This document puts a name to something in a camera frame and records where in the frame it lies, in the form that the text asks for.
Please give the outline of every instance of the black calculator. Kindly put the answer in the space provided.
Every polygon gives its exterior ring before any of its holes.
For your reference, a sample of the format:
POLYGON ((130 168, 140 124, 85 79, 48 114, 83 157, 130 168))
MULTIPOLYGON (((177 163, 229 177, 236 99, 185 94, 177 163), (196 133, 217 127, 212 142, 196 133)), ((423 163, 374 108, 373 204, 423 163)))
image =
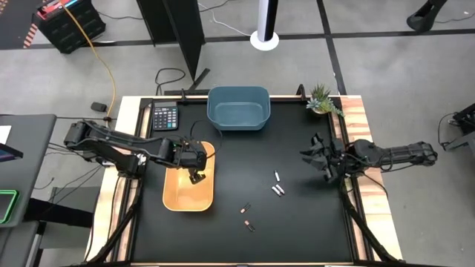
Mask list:
POLYGON ((154 131, 178 129, 178 107, 176 102, 155 102, 153 114, 154 131))

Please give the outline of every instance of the floor tape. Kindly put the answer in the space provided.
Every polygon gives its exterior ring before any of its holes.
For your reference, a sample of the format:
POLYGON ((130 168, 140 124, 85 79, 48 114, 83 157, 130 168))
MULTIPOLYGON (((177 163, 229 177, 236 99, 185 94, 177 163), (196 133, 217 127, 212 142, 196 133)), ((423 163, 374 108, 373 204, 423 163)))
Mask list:
POLYGON ((28 31, 26 37, 23 41, 23 48, 29 48, 31 43, 33 42, 33 38, 35 38, 36 31, 38 27, 35 24, 31 24, 30 30, 28 31))

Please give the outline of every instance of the small succulent plant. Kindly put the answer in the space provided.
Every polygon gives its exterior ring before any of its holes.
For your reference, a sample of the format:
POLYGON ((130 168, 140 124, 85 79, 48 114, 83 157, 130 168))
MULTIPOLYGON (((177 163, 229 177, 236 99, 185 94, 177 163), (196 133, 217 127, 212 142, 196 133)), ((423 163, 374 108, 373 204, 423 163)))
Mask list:
POLYGON ((344 116, 333 101, 328 97, 330 94, 329 89, 325 89, 325 85, 317 84, 315 89, 312 90, 312 98, 308 101, 307 108, 311 108, 314 111, 321 113, 337 113, 340 116, 344 116))

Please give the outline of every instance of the orange tray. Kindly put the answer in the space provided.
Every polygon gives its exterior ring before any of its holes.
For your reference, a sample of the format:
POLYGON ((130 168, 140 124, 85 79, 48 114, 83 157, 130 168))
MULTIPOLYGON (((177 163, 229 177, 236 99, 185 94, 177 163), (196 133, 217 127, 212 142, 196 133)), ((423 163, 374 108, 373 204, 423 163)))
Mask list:
MULTIPOLYGON (((201 142, 208 155, 214 153, 214 147, 201 142)), ((214 192, 214 156, 206 161, 206 168, 199 174, 206 178, 193 185, 188 169, 167 168, 163 186, 163 205, 170 211, 205 211, 213 203, 214 192)))

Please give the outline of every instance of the concrete floor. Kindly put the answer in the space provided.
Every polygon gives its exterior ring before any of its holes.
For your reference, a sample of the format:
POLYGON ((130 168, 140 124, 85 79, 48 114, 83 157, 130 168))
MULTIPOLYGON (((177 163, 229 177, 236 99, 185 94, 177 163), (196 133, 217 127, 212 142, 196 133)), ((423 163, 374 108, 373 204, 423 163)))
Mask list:
MULTIPOLYGON (((221 0, 200 0, 211 7, 221 0)), ((405 19, 424 1, 324 0, 334 33, 410 30, 405 19)), ((135 1, 117 4, 94 0, 97 9, 112 16, 140 16, 135 1)), ((251 33, 257 20, 257 1, 235 0, 215 15, 233 27, 251 33)), ((458 19, 475 12, 469 0, 448 1, 438 20, 458 19)), ((237 33, 210 21, 201 13, 206 36, 237 33)), ((104 19, 108 24, 100 41, 148 39, 142 21, 104 19)), ((475 17, 463 22, 436 24, 434 29, 475 28, 475 17)), ((322 33, 314 0, 280 1, 278 33, 322 33)), ((33 43, 47 40, 37 34, 33 43)), ((390 206, 404 258, 410 263, 472 266, 475 241, 474 158, 466 148, 444 152, 437 145, 437 123, 444 114, 460 111, 475 100, 475 36, 414 36, 335 39, 335 47, 348 94, 363 96, 375 142, 380 146, 404 145, 424 140, 439 152, 431 168, 411 168, 385 174, 390 206)), ((118 113, 122 96, 151 95, 154 77, 162 67, 186 64, 176 45, 101 47, 117 81, 118 113)), ((261 85, 273 94, 295 93, 298 84, 311 88, 336 83, 327 44, 323 39, 282 41, 272 52, 257 52, 248 42, 210 43, 203 46, 199 70, 211 73, 200 88, 216 85, 261 85)), ((89 109, 92 101, 109 102, 111 85, 100 63, 87 48, 71 55, 54 49, 0 51, 0 106, 2 113, 55 113, 58 116, 101 116, 89 109)), ((164 73, 163 81, 177 76, 164 73)), ((187 88, 189 75, 165 90, 187 88)), ((52 142, 61 143, 69 124, 59 120, 52 142)), ((457 129, 442 126, 442 138, 456 137, 457 129)), ((33 196, 47 199, 53 186, 63 186, 92 168, 73 156, 45 158, 37 186, 55 177, 33 196)), ((100 171, 85 186, 99 186, 100 171)), ((84 249, 48 250, 42 266, 78 263, 84 249)))

